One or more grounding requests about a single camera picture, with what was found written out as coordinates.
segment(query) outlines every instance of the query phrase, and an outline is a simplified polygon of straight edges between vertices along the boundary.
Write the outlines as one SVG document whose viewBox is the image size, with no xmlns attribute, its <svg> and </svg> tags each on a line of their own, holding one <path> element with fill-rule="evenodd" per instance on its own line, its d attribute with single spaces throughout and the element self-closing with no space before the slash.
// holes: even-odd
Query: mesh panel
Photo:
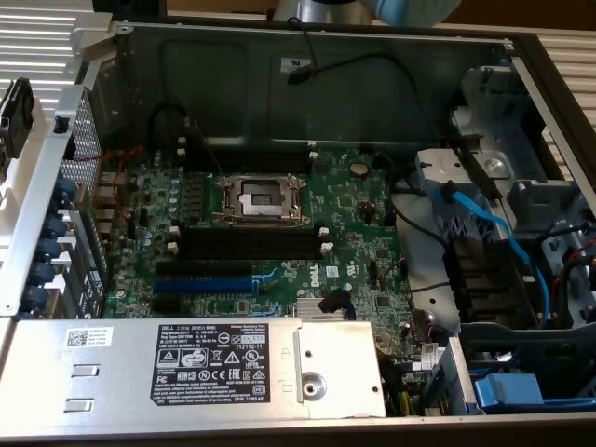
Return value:
<svg viewBox="0 0 596 447">
<path fill-rule="evenodd" d="M 100 139 L 97 136 L 95 129 L 95 121 L 93 120 L 93 113 L 91 113 L 91 105 L 86 92 L 83 93 L 81 102 L 76 111 L 76 121 L 73 129 L 74 159 L 90 158 L 102 154 L 102 147 L 100 146 Z M 62 161 L 61 172 L 62 175 L 72 180 L 75 183 L 84 183 L 93 196 L 95 192 L 95 184 L 100 174 L 100 160 L 90 161 Z"/>
</svg>

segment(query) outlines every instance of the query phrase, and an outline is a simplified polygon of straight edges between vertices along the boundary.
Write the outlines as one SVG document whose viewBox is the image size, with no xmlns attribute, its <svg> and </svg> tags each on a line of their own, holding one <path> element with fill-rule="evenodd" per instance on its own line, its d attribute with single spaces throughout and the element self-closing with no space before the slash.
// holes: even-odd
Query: connector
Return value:
<svg viewBox="0 0 596 447">
<path fill-rule="evenodd" d="M 290 77 L 288 77 L 288 85 L 297 86 L 298 84 L 302 84 L 316 75 L 317 72 L 312 65 L 305 65 L 304 67 L 297 68 L 290 73 Z"/>
</svg>

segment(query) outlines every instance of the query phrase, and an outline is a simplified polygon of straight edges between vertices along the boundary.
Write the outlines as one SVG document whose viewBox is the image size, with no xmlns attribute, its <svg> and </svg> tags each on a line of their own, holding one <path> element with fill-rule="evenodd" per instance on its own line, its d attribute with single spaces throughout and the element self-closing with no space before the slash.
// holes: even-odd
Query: red wire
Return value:
<svg viewBox="0 0 596 447">
<path fill-rule="evenodd" d="M 573 253 L 571 253 L 571 255 L 569 256 L 569 259 L 567 259 L 567 262 L 573 261 L 577 256 L 579 256 L 582 253 L 582 251 L 586 251 L 594 244 L 596 244 L 596 237 L 593 240 L 591 240 L 590 242 L 588 242 L 586 245 L 584 245 L 581 249 L 578 249 L 578 250 L 574 251 Z M 550 298 L 552 298 L 552 299 L 554 299 L 554 297 L 557 293 L 557 286 L 559 285 L 562 271 L 563 271 L 563 269 L 561 269 L 561 272 L 559 272 L 559 275 L 552 282 L 552 289 L 550 291 Z"/>
</svg>

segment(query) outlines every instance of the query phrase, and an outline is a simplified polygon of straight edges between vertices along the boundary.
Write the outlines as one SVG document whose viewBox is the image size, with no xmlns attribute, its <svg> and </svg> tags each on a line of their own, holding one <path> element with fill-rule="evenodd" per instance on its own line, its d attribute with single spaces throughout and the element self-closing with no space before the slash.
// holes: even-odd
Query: barcode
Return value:
<svg viewBox="0 0 596 447">
<path fill-rule="evenodd" d="M 67 346 L 85 346 L 87 344 L 88 331 L 70 331 L 68 333 Z"/>
</svg>

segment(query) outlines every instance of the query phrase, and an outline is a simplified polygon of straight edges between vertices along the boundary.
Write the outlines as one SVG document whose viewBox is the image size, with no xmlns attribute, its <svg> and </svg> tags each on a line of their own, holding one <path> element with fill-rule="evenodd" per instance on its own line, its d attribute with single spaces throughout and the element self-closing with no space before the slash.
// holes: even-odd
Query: blue cable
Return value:
<svg viewBox="0 0 596 447">
<path fill-rule="evenodd" d="M 507 222 L 505 222 L 500 217 L 493 216 L 493 214 L 491 214 L 490 212 L 483 210 L 471 198 L 469 198 L 468 196 L 466 196 L 465 194 L 463 194 L 459 191 L 455 192 L 452 195 L 452 198 L 453 198 L 453 200 L 455 200 L 456 202 L 459 202 L 461 205 L 466 207 L 468 210 L 472 211 L 474 214 L 479 216 L 481 219 L 484 219 L 485 221 L 491 221 L 491 222 L 494 222 L 495 224 L 499 225 L 503 229 L 505 234 L 507 235 L 509 244 L 511 245 L 511 248 L 513 249 L 513 251 L 515 251 L 515 254 L 517 254 L 520 257 L 520 259 L 523 261 L 523 263 L 526 264 L 528 266 L 528 268 L 530 268 L 530 270 L 536 271 L 537 276 L 538 276 L 538 281 L 540 282 L 540 288 L 542 289 L 542 294 L 544 295 L 544 310 L 543 310 L 544 317 L 542 318 L 542 325 L 540 326 L 540 328 L 545 329 L 547 326 L 547 321 L 549 319 L 549 314 L 550 314 L 550 295 L 549 295 L 549 288 L 547 287 L 547 282 L 544 280 L 544 277 L 542 276 L 542 272 L 537 267 L 534 267 L 532 265 L 532 261 L 530 260 L 530 255 L 528 253 L 526 253 L 525 250 L 522 248 L 522 246 L 518 243 L 518 241 L 515 240 L 515 237 L 513 237 L 513 235 L 511 234 L 511 231 L 509 230 L 509 225 L 507 224 Z"/>
</svg>

